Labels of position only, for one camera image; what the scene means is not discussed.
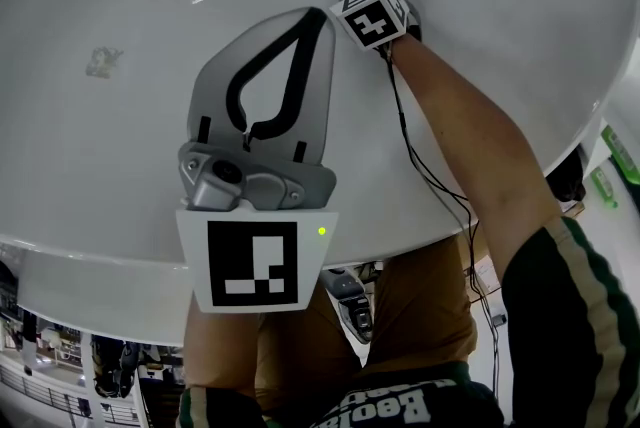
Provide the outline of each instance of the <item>wire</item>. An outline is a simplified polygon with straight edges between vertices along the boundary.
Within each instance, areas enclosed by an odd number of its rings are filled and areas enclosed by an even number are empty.
[[[393,72],[393,63],[389,54],[384,54],[380,52],[381,56],[384,58],[387,63],[387,71],[389,73],[389,80],[391,81],[391,86],[393,87],[393,94],[396,100],[396,106],[398,108],[398,118],[400,120],[400,130],[402,131],[402,137],[404,139],[405,145],[407,147],[407,152],[409,153],[409,160],[413,167],[418,171],[420,177],[427,184],[431,193],[435,195],[435,197],[440,201],[440,203],[445,207],[445,209],[451,214],[451,216],[456,220],[458,225],[460,226],[460,230],[465,236],[467,240],[467,244],[469,245],[469,285],[471,290],[476,293],[480,299],[480,305],[482,307],[482,312],[484,314],[485,320],[489,325],[489,330],[491,331],[491,339],[493,341],[493,373],[492,373],[492,383],[491,388],[496,401],[498,401],[498,388],[499,388],[499,378],[500,378],[500,350],[499,350],[499,338],[500,334],[498,333],[498,328],[493,324],[493,319],[491,315],[491,307],[489,306],[489,302],[487,300],[486,295],[482,291],[479,282],[478,276],[476,274],[475,268],[475,254],[473,249],[473,242],[476,236],[476,231],[478,230],[478,226],[480,222],[475,225],[475,227],[471,228],[471,224],[473,222],[473,217],[471,215],[471,211],[467,206],[465,206],[461,201],[468,202],[468,199],[463,195],[459,195],[457,193],[449,190],[437,177],[436,175],[429,170],[429,167],[422,161],[420,155],[415,150],[413,145],[411,145],[411,139],[409,138],[409,133],[407,131],[407,123],[404,116],[404,109],[402,106],[402,101],[400,100],[400,95],[398,93],[398,87],[396,85],[396,78]],[[429,174],[431,179],[425,175],[425,172]],[[436,191],[439,190],[443,193],[449,195],[467,214],[467,230],[465,231],[465,227],[463,222],[460,220],[455,211],[445,202],[445,200],[440,196],[440,194]]]

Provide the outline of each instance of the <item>brown pants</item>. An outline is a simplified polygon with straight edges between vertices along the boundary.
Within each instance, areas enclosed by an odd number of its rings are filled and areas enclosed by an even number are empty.
[[[265,317],[258,339],[256,397],[276,419],[288,408],[345,390],[373,373],[466,361],[476,329],[454,237],[389,261],[375,289],[375,322],[364,368],[320,285],[305,311]]]

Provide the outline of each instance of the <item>person's arm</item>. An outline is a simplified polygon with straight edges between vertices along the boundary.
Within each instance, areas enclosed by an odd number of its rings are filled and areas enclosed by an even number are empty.
[[[629,426],[640,329],[607,261],[560,217],[502,110],[412,37],[394,42],[393,61],[484,227],[509,314],[518,426]]]
[[[192,297],[183,348],[187,389],[177,426],[204,420],[207,426],[265,426],[255,401],[258,326],[257,314],[202,313]]]
[[[498,106],[410,35],[393,62],[469,198],[502,278],[520,246],[560,214],[524,135]]]

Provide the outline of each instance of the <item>green stripe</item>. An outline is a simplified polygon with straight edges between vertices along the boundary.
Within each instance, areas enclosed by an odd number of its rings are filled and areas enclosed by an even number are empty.
[[[544,426],[554,416],[558,426],[584,426],[602,358],[587,306],[547,229],[516,253],[502,287],[509,314],[514,420]],[[571,384],[569,391],[563,378]]]
[[[207,391],[208,389],[205,387],[190,388],[191,421],[194,428],[209,428]]]
[[[609,424],[626,426],[632,421],[628,416],[637,410],[640,370],[640,327],[637,315],[629,298],[622,291],[620,282],[611,273],[608,262],[593,250],[578,223],[569,219],[564,222],[576,243],[586,251],[593,274],[607,290],[607,303],[617,314],[618,337],[625,349],[625,356],[620,366],[620,387],[609,407]]]
[[[575,230],[580,231],[575,222]],[[596,278],[589,264],[589,253],[593,249],[586,238],[580,245],[574,238],[566,220],[556,219],[545,228],[556,241],[558,251],[569,267],[571,280],[578,289],[586,309],[586,321],[595,344],[594,358],[600,362],[599,370],[593,377],[594,391],[587,409],[587,426],[606,426],[609,424],[611,402],[620,390],[620,370],[625,349],[618,337],[618,315],[608,302],[607,288]],[[607,263],[597,254],[600,265]]]
[[[180,428],[193,428],[191,419],[191,391],[186,389],[180,398],[180,414],[178,416],[178,426]]]

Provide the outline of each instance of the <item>black cable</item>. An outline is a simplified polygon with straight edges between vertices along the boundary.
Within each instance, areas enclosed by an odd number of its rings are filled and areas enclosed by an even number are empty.
[[[487,324],[489,325],[489,330],[491,331],[491,338],[493,341],[493,373],[492,373],[492,391],[493,391],[493,395],[496,397],[497,400],[497,394],[498,394],[498,387],[499,387],[499,374],[500,374],[500,350],[499,350],[499,337],[500,334],[498,333],[498,328],[493,324],[493,320],[491,317],[491,308],[489,306],[489,302],[487,300],[486,295],[482,292],[482,289],[480,288],[479,282],[478,282],[478,276],[476,274],[476,268],[475,268],[475,253],[474,253],[474,249],[473,249],[473,243],[475,240],[475,236],[476,236],[476,231],[478,230],[478,226],[480,225],[480,222],[478,221],[478,223],[475,225],[475,227],[473,228],[473,230],[471,229],[471,223],[473,221],[473,217],[471,215],[471,211],[469,210],[469,208],[467,206],[465,206],[461,201],[466,201],[468,202],[469,200],[464,197],[463,195],[459,195],[457,193],[452,192],[451,190],[449,190],[437,177],[436,175],[431,172],[431,170],[429,170],[429,167],[427,167],[427,165],[424,163],[424,161],[422,160],[422,158],[420,158],[420,155],[418,154],[418,152],[414,149],[413,145],[411,145],[411,140],[409,138],[409,134],[407,132],[407,124],[406,124],[406,119],[404,116],[404,109],[402,107],[402,101],[400,100],[400,95],[398,93],[398,87],[396,85],[396,79],[395,79],[395,74],[393,72],[393,63],[391,62],[390,58],[385,55],[383,52],[380,53],[381,56],[384,58],[385,62],[387,63],[387,71],[389,73],[389,80],[391,81],[391,86],[393,87],[393,94],[396,100],[396,106],[398,108],[398,118],[400,120],[400,129],[402,131],[402,137],[404,139],[405,145],[407,147],[407,152],[409,153],[409,160],[411,161],[411,164],[413,165],[413,167],[416,169],[416,171],[420,174],[420,176],[422,177],[422,179],[427,182],[430,186],[432,186],[433,188],[446,193],[447,195],[449,195],[459,206],[462,207],[462,209],[465,211],[465,213],[467,214],[467,228],[468,228],[468,237],[467,237],[467,242],[469,244],[469,263],[470,263],[470,268],[469,268],[469,285],[471,287],[471,290],[476,293],[478,295],[478,298],[480,299],[480,305],[482,307],[482,313],[484,314],[485,320],[487,321]],[[427,174],[429,174],[429,176],[431,176],[432,179],[429,179],[429,177],[427,177],[425,175],[425,173],[420,169],[420,166],[422,166],[422,168],[427,172]],[[451,211],[452,216],[456,219],[456,221],[459,222],[458,218],[456,217],[456,215],[453,213],[453,211]]]

